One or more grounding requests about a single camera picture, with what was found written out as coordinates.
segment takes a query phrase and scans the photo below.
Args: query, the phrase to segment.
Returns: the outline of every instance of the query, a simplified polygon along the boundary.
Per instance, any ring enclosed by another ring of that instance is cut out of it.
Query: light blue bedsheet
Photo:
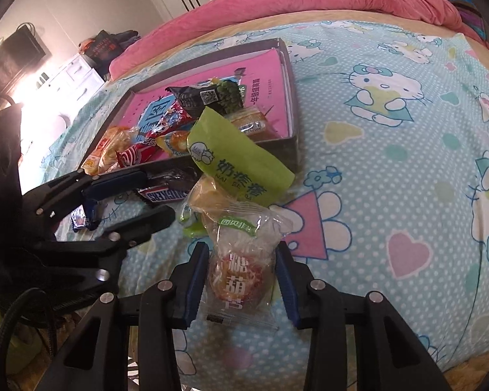
[[[123,93],[180,62],[246,41],[282,38],[300,105],[302,170],[286,201],[286,241],[313,275],[340,291],[390,298],[442,369],[489,350],[489,72],[462,35],[422,36],[361,22],[285,25],[180,51],[107,85],[51,148],[45,180],[75,170]],[[144,209],[109,202],[89,239]],[[195,245],[174,224],[129,251],[123,295],[168,277]],[[208,390],[300,390],[310,333],[203,320],[175,334],[183,383]]]

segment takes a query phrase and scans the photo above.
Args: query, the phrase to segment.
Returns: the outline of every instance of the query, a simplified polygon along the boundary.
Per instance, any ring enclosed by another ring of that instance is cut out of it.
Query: snack wrapper
[[[178,101],[174,103],[163,113],[157,125],[151,131],[154,137],[166,135],[180,127],[187,125],[193,121],[193,118],[188,112],[183,109]]]
[[[213,79],[212,82],[201,86],[170,86],[165,90],[173,93],[181,107],[195,119],[201,116],[205,106],[223,115],[243,108],[241,92],[236,82],[218,79]]]
[[[116,157],[119,167],[129,167],[145,163],[158,150],[156,134],[153,131],[149,131],[142,142],[133,144],[123,152],[117,152]]]
[[[138,189],[138,193],[152,203],[183,200],[199,178],[197,172],[188,169],[188,172],[174,169],[157,175],[149,180],[150,186]]]
[[[275,248],[291,232],[292,222],[258,204],[236,201],[207,176],[186,203],[202,214],[214,243],[207,277],[212,318],[271,323]]]
[[[94,176],[98,174],[99,162],[102,158],[103,151],[111,142],[111,140],[120,132],[128,130],[126,126],[113,126],[105,131],[101,140],[99,140],[98,145],[92,151],[92,153],[87,156],[87,159],[82,163],[81,168],[85,171],[87,175]]]
[[[226,118],[254,142],[280,138],[264,114],[256,108],[243,109]]]
[[[197,166],[239,201],[269,206],[295,175],[232,123],[210,108],[190,130],[188,150]]]
[[[190,131],[173,131],[156,138],[156,144],[165,150],[170,157],[184,156],[188,154],[186,139]]]
[[[125,151],[131,146],[132,141],[138,135],[138,128],[121,129],[105,146],[102,157],[99,160],[98,174],[107,172],[117,162],[116,154]]]
[[[78,232],[80,229],[94,231],[102,221],[98,212],[99,204],[94,200],[87,200],[71,212],[72,230]]]

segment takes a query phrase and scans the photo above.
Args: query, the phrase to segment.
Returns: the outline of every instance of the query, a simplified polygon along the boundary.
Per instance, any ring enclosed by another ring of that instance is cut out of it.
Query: qr code
[[[219,101],[217,92],[215,92],[215,90],[201,91],[199,96],[203,100],[203,104],[210,104],[214,103],[214,101]]]

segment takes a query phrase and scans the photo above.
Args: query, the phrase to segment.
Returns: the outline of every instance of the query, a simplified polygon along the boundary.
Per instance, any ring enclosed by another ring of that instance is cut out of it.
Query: black bag
[[[96,36],[94,42],[85,50],[85,55],[95,62],[94,69],[100,76],[109,72],[111,62],[123,53],[123,49],[112,35],[103,30]]]

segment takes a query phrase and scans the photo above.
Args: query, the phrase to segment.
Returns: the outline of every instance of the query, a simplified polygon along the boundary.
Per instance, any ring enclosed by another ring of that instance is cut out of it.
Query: pink blanket
[[[307,10],[363,10],[441,25],[482,43],[447,0],[212,0],[156,28],[111,63],[112,79],[188,40],[221,27]]]

